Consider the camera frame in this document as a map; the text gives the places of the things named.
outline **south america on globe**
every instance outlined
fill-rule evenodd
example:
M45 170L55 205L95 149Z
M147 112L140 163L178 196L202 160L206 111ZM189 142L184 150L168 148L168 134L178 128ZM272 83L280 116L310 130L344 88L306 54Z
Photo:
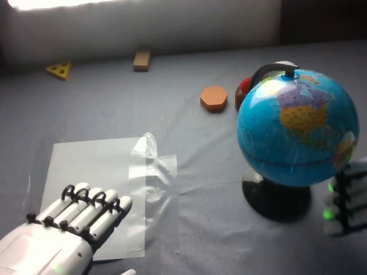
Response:
M240 148L264 178L309 186L334 176L351 158L359 123L348 93L324 74L297 69L259 82L237 121Z

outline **robotic hand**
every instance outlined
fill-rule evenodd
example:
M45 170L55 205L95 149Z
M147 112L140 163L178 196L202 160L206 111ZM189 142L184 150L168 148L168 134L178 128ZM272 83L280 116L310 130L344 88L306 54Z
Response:
M115 190L67 186L61 198L0 241L0 274L82 275L132 206Z
M325 233L339 237L367 228L367 158L350 162L329 183Z

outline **hexagon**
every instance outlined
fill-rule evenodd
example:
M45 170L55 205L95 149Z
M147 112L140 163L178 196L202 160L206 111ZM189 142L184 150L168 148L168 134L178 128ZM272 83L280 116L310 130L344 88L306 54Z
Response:
M227 92L221 86L206 87L201 93L200 103L209 112L221 112L227 105Z

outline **table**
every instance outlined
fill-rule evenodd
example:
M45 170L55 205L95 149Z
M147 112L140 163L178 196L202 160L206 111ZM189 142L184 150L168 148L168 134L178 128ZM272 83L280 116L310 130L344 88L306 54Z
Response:
M0 80L0 237L25 221L31 182L37 209L54 143L128 138L151 132L158 155L177 155L166 199L147 203L146 256L95 265L92 275L366 274L367 238L323 234L327 187L311 188L300 221L277 223L254 212L241 192L246 162L236 141L235 90L268 62L289 60L342 84L360 118L354 158L367 155L367 41L154 57L148 73L132 60L75 65L68 81L43 70ZM208 85L229 93L221 114L199 96Z

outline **yellow triangle with holes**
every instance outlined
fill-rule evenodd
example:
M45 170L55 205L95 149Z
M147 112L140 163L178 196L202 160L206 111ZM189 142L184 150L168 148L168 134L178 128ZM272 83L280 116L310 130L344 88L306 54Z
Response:
M46 71L62 80L68 79L71 62L63 62L46 68Z

